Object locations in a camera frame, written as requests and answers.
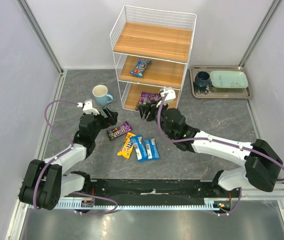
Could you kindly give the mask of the dark blue candy bag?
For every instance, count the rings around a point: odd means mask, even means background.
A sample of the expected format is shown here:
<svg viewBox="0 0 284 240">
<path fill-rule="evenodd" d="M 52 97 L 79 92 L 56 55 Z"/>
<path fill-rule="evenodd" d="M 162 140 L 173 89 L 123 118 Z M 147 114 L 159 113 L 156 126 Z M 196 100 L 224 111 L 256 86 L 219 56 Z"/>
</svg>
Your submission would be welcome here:
<svg viewBox="0 0 284 240">
<path fill-rule="evenodd" d="M 136 66 L 133 68 L 133 70 L 130 72 L 131 75 L 139 78 L 143 78 L 143 72 L 146 69 L 146 67 L 152 63 L 152 60 L 146 59 L 146 58 L 139 58 Z"/>
</svg>

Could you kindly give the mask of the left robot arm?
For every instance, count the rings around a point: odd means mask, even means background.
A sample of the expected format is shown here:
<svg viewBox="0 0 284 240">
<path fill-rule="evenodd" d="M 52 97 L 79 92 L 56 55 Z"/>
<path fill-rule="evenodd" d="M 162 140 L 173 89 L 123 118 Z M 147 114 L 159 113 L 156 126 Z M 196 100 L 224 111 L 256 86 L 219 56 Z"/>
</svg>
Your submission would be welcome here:
<svg viewBox="0 0 284 240">
<path fill-rule="evenodd" d="M 91 193 L 91 177 L 82 171 L 72 171 L 72 166 L 88 158 L 96 146 L 95 139 L 101 130 L 118 122 L 118 112 L 107 107 L 105 115 L 84 113 L 79 120 L 78 131 L 71 145 L 45 160 L 32 160 L 26 170 L 20 191 L 19 201 L 34 208 L 52 210 L 61 197 L 72 193 Z"/>
</svg>

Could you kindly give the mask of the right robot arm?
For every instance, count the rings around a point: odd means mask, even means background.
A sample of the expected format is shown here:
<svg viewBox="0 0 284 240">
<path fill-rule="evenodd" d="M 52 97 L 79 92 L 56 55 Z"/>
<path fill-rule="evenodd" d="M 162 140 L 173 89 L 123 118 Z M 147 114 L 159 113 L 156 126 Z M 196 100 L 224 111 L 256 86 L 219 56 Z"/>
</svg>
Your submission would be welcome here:
<svg viewBox="0 0 284 240">
<path fill-rule="evenodd" d="M 139 103 L 137 108 L 142 119 L 156 121 L 159 132 L 181 151 L 208 154 L 238 166 L 217 172 L 212 181 L 215 190 L 249 186 L 267 193 L 274 190 L 283 161 L 265 140 L 251 143 L 213 136 L 188 125 L 177 108 L 160 107 L 159 101 Z"/>
</svg>

